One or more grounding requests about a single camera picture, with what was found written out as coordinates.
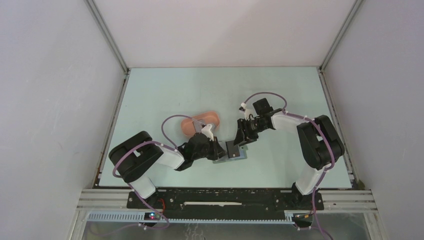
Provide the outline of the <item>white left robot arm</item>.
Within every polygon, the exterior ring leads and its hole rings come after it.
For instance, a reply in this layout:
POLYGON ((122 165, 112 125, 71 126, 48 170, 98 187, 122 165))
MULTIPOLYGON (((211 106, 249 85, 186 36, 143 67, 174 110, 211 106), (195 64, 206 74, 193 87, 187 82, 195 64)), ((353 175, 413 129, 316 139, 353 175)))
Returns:
POLYGON ((114 147, 108 158, 114 165, 112 175, 123 179, 138 193, 138 201, 145 208, 153 208, 158 202, 157 188, 146 172, 154 164, 184 171, 196 160, 217 161, 226 155, 217 137, 211 139, 201 132, 174 148, 154 141, 147 131, 141 131, 114 147))

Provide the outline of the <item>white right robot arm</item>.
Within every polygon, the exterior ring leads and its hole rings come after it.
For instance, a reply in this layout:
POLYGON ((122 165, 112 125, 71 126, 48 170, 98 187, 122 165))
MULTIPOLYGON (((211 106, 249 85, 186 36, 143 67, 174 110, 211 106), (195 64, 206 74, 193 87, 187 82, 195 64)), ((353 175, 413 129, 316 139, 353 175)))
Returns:
POLYGON ((243 146, 258 140, 265 130, 284 130, 298 136, 305 167, 300 178, 293 184, 291 204, 304 209, 311 202, 311 196, 318 189, 325 173, 334 168, 345 154, 345 146, 330 118, 320 115, 315 118, 289 113, 282 108, 273 109, 266 98, 253 103, 256 116, 242 102, 240 111, 244 117, 237 120, 237 132, 233 141, 243 146))

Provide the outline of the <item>pink oval tray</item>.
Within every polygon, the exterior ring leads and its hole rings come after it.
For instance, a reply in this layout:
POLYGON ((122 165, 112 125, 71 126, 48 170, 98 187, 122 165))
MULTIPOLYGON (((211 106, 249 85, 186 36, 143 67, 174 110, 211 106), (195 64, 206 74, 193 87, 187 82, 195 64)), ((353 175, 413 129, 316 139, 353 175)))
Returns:
POLYGON ((180 124, 181 131, 186 137, 192 137, 195 133, 201 132, 207 124, 212 125, 212 131, 220 125, 220 118, 215 111, 200 113, 192 116, 192 118, 194 120, 185 118, 180 124))

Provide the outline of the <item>silver VIP credit card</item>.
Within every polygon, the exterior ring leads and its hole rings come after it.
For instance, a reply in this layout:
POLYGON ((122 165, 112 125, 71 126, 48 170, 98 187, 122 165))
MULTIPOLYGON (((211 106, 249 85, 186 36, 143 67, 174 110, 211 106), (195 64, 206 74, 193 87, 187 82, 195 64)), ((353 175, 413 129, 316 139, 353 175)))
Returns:
POLYGON ((202 129, 207 125, 204 118, 199 118, 199 119, 196 118, 192 123, 196 133, 200 133, 202 129))

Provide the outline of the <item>black credit card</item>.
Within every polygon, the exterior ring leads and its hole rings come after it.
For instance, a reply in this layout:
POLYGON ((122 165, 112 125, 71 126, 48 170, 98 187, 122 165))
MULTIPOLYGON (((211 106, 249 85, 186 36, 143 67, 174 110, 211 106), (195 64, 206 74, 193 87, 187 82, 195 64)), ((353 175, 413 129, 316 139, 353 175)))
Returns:
POLYGON ((239 158, 241 156, 239 146, 235 145, 233 140, 226 141, 225 146, 229 159, 239 158))

